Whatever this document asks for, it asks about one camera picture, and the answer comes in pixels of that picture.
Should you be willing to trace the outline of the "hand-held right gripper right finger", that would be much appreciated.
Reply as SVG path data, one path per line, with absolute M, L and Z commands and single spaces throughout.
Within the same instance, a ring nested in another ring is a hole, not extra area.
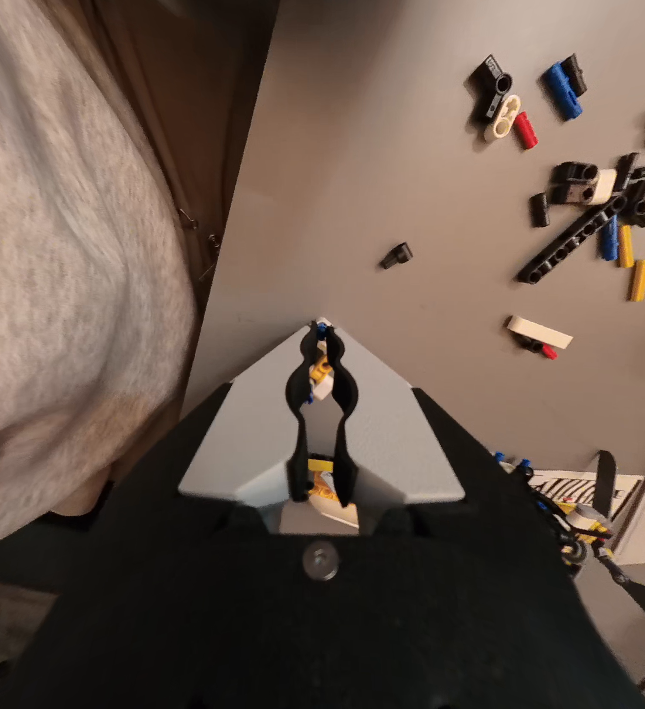
M 341 412 L 333 481 L 341 505 L 355 506 L 360 534 L 371 535 L 392 509 L 463 501 L 465 490 L 416 390 L 333 326 L 327 327 L 327 360 Z

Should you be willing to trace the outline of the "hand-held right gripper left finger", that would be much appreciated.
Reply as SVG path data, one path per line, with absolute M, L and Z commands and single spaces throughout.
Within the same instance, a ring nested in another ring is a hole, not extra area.
M 308 501 L 309 371 L 318 359 L 310 322 L 235 377 L 178 491 L 258 510 L 269 529 L 291 501 Z

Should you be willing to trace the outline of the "white yellow blue lego assembly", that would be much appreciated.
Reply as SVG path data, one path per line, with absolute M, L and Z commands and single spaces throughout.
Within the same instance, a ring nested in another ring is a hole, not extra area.
M 307 403 L 323 401 L 332 393 L 334 371 L 327 359 L 327 328 L 331 323 L 324 317 L 316 321 L 316 350 L 313 364 L 309 367 L 310 394 Z

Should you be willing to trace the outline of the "white flat lego beam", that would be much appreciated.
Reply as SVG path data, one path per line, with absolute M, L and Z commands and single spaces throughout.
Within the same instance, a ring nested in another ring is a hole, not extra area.
M 510 317 L 506 328 L 516 335 L 537 340 L 542 344 L 546 344 L 549 347 L 560 350 L 565 350 L 574 339 L 571 335 L 553 330 L 549 327 L 529 321 L 517 315 Z

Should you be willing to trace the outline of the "small black lego connector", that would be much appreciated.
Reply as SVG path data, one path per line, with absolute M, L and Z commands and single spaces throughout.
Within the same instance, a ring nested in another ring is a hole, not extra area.
M 408 263 L 413 258 L 413 252 L 407 242 L 400 243 L 393 247 L 379 262 L 379 267 L 389 270 L 399 264 Z

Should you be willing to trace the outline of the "zebra striped lego helicopter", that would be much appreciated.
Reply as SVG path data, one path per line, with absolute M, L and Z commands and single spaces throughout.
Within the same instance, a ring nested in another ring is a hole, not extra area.
M 624 590 L 645 614 L 645 585 L 631 579 L 625 570 L 615 561 L 609 547 L 614 537 L 613 521 L 604 515 L 610 513 L 618 467 L 615 457 L 607 450 L 598 452 L 597 478 L 594 493 L 594 505 L 557 503 L 533 489 L 529 481 L 536 472 L 528 459 L 514 465 L 505 461 L 501 452 L 494 454 L 495 461 L 514 477 L 522 480 L 531 493 L 535 504 L 545 522 L 549 525 L 559 545 L 564 565 L 572 578 L 584 568 L 588 554 L 608 572 L 611 580 Z

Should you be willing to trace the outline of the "long black lego beam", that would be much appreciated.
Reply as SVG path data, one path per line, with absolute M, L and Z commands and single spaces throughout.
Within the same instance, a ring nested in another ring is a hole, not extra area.
M 578 247 L 595 235 L 611 218 L 621 214 L 628 200 L 620 193 L 603 205 L 593 206 L 566 227 L 534 256 L 515 276 L 519 283 L 535 285 L 561 264 Z

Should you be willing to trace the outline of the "black double lego connector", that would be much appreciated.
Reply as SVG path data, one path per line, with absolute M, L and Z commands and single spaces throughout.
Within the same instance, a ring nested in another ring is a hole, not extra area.
M 552 171 L 547 201 L 550 205 L 593 206 L 598 203 L 599 177 L 600 169 L 595 164 L 563 162 Z

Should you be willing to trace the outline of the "white two-hole lego beam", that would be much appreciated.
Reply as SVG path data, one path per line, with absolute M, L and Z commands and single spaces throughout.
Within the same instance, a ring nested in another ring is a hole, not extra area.
M 499 104 L 495 117 L 484 131 L 484 140 L 487 144 L 505 138 L 513 128 L 518 114 L 521 112 L 522 101 L 516 94 L 507 94 Z

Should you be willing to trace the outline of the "black lego cross connector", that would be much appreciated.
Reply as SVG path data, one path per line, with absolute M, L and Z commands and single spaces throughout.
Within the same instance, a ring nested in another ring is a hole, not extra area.
M 637 153 L 624 155 L 619 161 L 615 192 L 624 194 L 626 207 L 618 215 L 627 225 L 645 227 L 645 164 L 635 165 Z

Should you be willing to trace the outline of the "black angled lego connector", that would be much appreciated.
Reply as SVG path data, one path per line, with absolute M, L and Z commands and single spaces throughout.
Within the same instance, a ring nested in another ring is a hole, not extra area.
M 493 54 L 488 55 L 469 76 L 477 99 L 472 120 L 486 126 L 495 120 L 505 97 L 513 88 L 513 76 L 506 72 Z

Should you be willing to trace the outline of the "person in grey hoodie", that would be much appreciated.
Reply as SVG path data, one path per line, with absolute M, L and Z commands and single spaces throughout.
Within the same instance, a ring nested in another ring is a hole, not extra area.
M 59 1 L 0 1 L 0 540 L 175 395 L 195 302 L 138 119 Z

